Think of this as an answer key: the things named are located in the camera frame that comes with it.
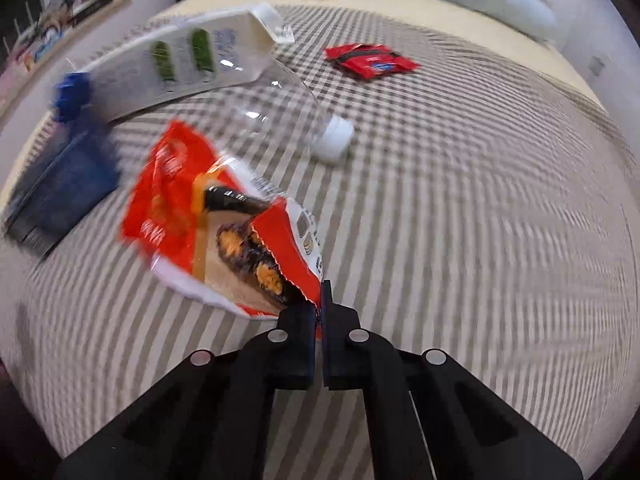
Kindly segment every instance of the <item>plastic bottle on bed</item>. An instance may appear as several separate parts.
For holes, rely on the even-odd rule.
[[[212,92],[215,124],[210,130],[235,140],[257,140],[289,148],[308,148],[323,162],[347,152],[353,125],[329,113],[303,81],[275,61],[254,82]]]

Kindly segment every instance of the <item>snack package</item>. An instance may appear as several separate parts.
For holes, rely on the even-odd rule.
[[[140,174],[122,221],[171,288],[244,317],[320,305],[313,217],[241,160],[172,121]]]
[[[327,47],[326,58],[364,79],[391,72],[411,72],[420,65],[382,44],[349,43]]]

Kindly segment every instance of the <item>white carton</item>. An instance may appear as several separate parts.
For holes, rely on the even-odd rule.
[[[94,109],[111,121],[212,88],[256,80],[290,27],[267,3],[173,18],[86,65]]]

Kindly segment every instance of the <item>white bottle cap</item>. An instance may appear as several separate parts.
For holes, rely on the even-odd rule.
[[[347,150],[353,137],[353,124],[332,115],[321,137],[311,144],[311,152],[325,162],[337,162]]]

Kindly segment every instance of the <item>gray striped fabric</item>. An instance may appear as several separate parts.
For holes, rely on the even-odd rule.
[[[311,210],[334,297],[399,348],[440,347],[590,474],[640,400],[635,162],[600,108],[465,41],[356,10],[281,7],[278,58],[350,118],[348,160],[220,128],[205,92],[114,127],[122,186],[42,264],[0,251],[0,351],[68,454],[197,348],[270,327],[187,300],[118,241],[169,118],[242,156]],[[385,43],[421,63],[370,82],[323,47]],[[358,395],[276,396],[265,478],[372,478]]]

